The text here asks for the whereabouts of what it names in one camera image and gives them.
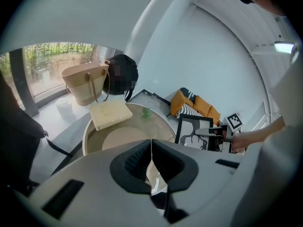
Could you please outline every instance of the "black and white pillow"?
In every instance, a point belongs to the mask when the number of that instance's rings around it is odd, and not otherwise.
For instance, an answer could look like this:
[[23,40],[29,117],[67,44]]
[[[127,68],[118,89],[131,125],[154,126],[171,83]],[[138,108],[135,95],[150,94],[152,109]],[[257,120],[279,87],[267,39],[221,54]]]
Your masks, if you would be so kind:
[[198,111],[193,109],[191,106],[184,104],[182,108],[177,112],[177,119],[180,118],[181,114],[187,114],[187,115],[195,115],[195,116],[201,116],[203,117],[202,114],[200,114]]

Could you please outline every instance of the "beige straw bag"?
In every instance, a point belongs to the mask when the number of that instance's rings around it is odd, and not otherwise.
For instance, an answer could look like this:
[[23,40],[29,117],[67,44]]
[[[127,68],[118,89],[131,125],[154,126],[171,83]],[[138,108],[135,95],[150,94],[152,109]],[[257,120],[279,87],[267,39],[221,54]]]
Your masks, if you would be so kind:
[[88,105],[101,96],[103,84],[108,75],[109,61],[104,64],[99,62],[86,63],[79,66],[69,67],[62,72],[62,78],[68,90],[76,98],[79,105]]

